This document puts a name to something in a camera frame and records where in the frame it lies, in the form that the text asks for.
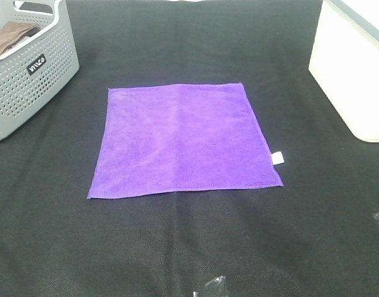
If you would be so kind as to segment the grey perforated plastic basket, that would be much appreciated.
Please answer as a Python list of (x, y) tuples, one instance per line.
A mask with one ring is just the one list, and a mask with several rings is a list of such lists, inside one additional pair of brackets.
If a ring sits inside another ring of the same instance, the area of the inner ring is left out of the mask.
[(40, 31), (0, 55), (0, 141), (45, 106), (77, 73), (79, 61), (65, 1), (26, 4), (0, 1), (0, 29), (8, 21), (34, 23)]

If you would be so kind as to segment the white plastic container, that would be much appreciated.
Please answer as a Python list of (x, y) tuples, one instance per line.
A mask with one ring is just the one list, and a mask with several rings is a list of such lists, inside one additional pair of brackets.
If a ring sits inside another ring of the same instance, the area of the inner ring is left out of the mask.
[(379, 1), (323, 1), (309, 71), (352, 134), (379, 142)]

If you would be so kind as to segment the black table cloth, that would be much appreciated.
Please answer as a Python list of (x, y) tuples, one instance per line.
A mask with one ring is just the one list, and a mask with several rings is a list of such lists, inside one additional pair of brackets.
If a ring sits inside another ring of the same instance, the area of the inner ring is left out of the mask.
[[(0, 296), (379, 296), (379, 144), (310, 75), (320, 1), (68, 1), (80, 69), (0, 142)], [(109, 88), (241, 82), (283, 187), (88, 199)]]

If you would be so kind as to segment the purple microfiber towel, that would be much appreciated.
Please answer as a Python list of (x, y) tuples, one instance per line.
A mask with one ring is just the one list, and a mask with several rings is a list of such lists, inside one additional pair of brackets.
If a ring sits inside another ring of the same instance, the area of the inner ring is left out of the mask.
[(241, 83), (109, 90), (89, 198), (282, 183)]

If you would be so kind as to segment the clear plastic scrap bottom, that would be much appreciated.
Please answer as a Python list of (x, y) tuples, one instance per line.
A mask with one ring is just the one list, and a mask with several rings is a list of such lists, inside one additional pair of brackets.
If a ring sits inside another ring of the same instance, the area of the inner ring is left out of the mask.
[(207, 282), (201, 289), (192, 293), (193, 297), (228, 297), (226, 277), (215, 277)]

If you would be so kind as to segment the brown folded towel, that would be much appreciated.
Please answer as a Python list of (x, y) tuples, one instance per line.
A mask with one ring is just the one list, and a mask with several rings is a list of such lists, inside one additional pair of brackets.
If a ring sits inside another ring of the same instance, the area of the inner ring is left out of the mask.
[(22, 38), (39, 31), (37, 24), (9, 21), (0, 29), (0, 55), (10, 50)]

